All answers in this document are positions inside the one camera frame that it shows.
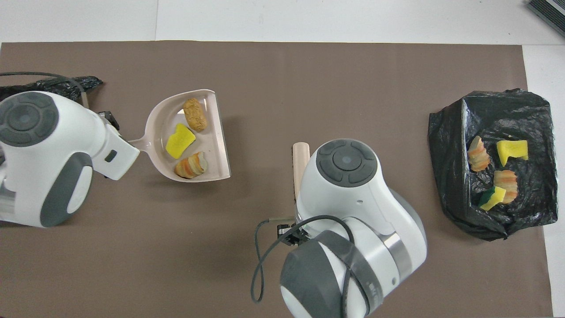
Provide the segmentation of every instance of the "black plastic bag corner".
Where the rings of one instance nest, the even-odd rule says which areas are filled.
[[[73,78],[73,80],[77,81],[85,91],[89,91],[104,83],[95,76],[79,76]],[[42,79],[26,85],[1,86],[0,101],[18,93],[30,91],[49,92],[76,102],[80,99],[80,90],[78,87],[74,86],[68,80],[55,78]]]
[[[477,135],[491,158],[478,173],[467,160],[467,148]],[[502,167],[496,149],[500,140],[527,140],[529,160],[509,158]],[[553,123],[542,97],[521,89],[472,92],[429,115],[428,142],[442,210],[466,233],[492,241],[557,221]],[[514,171],[518,196],[484,211],[477,205],[493,186],[496,170]]]

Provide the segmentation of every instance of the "brown paper mat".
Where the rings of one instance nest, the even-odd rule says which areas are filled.
[[[111,110],[129,140],[159,101],[212,89],[232,168],[175,183],[141,153],[120,181],[97,174],[64,225],[2,223],[1,316],[289,317],[278,286],[289,247],[266,262],[263,303],[250,299],[253,231],[294,212],[292,144],[338,137],[375,150],[428,236],[426,262],[373,317],[551,316],[542,229],[491,243],[461,232],[441,213],[427,145],[428,113],[473,90],[527,88],[519,46],[4,43],[0,68],[100,77],[91,108]],[[263,250],[275,231],[262,230]]]

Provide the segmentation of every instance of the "toy bread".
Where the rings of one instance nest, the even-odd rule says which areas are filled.
[[[208,162],[204,159],[203,152],[197,152],[188,158],[182,159],[175,166],[175,173],[182,178],[192,179],[208,169]]]
[[[516,174],[511,170],[494,172],[494,186],[506,190],[502,203],[510,203],[518,196],[518,183],[516,179]]]
[[[476,136],[471,142],[467,156],[469,158],[469,164],[471,164],[471,170],[474,172],[485,170],[490,163],[490,157],[486,153],[483,140],[479,136]]]
[[[196,98],[187,100],[183,104],[182,109],[184,110],[184,117],[190,128],[200,132],[208,126],[202,105],[200,105]]]

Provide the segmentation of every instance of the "wooden handle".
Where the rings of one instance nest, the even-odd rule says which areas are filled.
[[[307,143],[295,143],[292,145],[292,167],[294,170],[294,198],[298,200],[300,184],[306,164],[310,160],[310,145]]]

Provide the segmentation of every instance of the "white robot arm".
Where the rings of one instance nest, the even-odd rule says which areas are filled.
[[[280,288],[297,318],[367,316],[426,258],[418,214],[388,189],[374,151],[357,140],[316,150],[296,207],[308,240],[287,256]]]
[[[57,94],[0,102],[0,220],[50,227],[83,203],[92,172],[117,180],[139,150],[98,114]]]

